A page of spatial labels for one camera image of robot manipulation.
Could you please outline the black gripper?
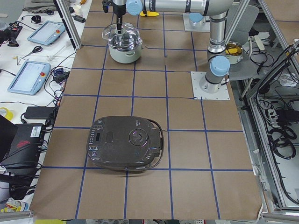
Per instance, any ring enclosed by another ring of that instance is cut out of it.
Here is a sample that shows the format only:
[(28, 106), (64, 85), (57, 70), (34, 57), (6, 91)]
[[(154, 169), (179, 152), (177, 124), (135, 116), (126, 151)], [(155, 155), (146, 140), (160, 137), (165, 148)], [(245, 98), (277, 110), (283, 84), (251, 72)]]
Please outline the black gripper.
[[(104, 12), (108, 12), (110, 8), (113, 9), (113, 1), (112, 0), (103, 0), (102, 8)], [(122, 32), (122, 15), (117, 16), (117, 33), (121, 34)]]

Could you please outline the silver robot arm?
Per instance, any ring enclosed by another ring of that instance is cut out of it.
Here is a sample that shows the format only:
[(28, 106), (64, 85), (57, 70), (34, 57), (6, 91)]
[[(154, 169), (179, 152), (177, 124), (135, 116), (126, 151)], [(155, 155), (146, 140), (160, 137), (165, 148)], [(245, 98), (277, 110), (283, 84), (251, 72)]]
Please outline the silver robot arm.
[(142, 39), (138, 29), (123, 22), (125, 13), (138, 16), (140, 12), (181, 12), (199, 13), (210, 20), (210, 39), (207, 47), (208, 71), (201, 78), (199, 86), (202, 91), (214, 94), (224, 84), (223, 78), (228, 74), (230, 63), (225, 57), (225, 29), (227, 12), (232, 6), (231, 0), (104, 0), (105, 13), (113, 8), (116, 22), (107, 26), (102, 32), (111, 57), (119, 63), (132, 63), (141, 56)]

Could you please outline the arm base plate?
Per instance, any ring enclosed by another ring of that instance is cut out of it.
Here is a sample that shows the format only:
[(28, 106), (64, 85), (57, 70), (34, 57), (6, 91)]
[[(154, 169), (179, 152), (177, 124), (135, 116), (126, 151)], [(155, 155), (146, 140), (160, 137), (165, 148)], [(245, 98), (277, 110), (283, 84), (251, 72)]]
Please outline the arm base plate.
[(183, 22), (185, 31), (210, 32), (210, 19), (200, 13), (184, 13)]
[(191, 71), (193, 98), (198, 100), (230, 100), (225, 78), (220, 84), (206, 80), (206, 72)]

